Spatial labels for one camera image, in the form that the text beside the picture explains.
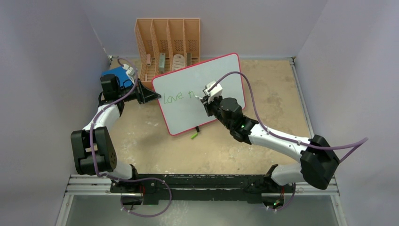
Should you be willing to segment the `green marker cap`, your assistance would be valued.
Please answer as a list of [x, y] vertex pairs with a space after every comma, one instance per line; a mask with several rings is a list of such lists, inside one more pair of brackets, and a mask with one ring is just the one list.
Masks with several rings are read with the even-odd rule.
[[198, 135], [198, 132], [191, 136], [191, 139], [194, 139]]

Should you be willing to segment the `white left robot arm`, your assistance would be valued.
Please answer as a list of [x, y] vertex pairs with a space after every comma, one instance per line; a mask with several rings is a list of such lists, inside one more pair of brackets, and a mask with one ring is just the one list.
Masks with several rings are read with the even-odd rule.
[[124, 87], [116, 75], [107, 74], [100, 78], [100, 82], [103, 91], [94, 118], [83, 129], [71, 134], [75, 168], [80, 175], [106, 176], [122, 181], [122, 187], [133, 193], [140, 188], [137, 170], [131, 164], [118, 161], [109, 130], [121, 117], [125, 102], [136, 100], [145, 104], [161, 95], [145, 87], [139, 79]]

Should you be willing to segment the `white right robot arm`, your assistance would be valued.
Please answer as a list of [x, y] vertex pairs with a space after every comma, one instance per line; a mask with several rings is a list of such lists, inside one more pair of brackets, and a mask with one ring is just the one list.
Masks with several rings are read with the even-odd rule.
[[290, 165], [273, 165], [265, 175], [265, 188], [271, 192], [290, 183], [306, 182], [327, 189], [340, 161], [328, 142], [319, 135], [296, 137], [266, 127], [245, 116], [237, 100], [231, 97], [208, 97], [201, 100], [209, 117], [214, 116], [237, 141], [272, 149], [296, 161]]

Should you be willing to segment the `pink-framed whiteboard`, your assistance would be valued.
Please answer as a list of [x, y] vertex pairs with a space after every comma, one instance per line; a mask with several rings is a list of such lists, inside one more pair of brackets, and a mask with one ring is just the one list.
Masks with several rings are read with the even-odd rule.
[[229, 72], [240, 71], [239, 55], [230, 53], [152, 79], [161, 113], [170, 135], [175, 136], [215, 121], [194, 95], [204, 97], [203, 89]]

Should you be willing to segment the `orange plastic file organizer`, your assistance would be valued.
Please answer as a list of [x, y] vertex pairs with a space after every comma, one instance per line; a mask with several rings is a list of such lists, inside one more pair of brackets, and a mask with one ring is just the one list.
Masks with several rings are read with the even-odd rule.
[[184, 66], [200, 62], [199, 18], [139, 18], [135, 35], [141, 60], [140, 80], [148, 85], [154, 77], [173, 71], [173, 57], [182, 55]]

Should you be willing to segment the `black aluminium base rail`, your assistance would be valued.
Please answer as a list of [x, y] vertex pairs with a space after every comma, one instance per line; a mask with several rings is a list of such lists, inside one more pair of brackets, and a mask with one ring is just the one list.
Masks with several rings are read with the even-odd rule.
[[332, 196], [335, 180], [319, 190], [305, 182], [276, 186], [265, 175], [142, 174], [144, 181], [117, 182], [96, 176], [70, 176], [67, 195], [118, 195], [129, 202], [156, 205], [159, 201], [243, 201], [280, 207], [294, 196]]

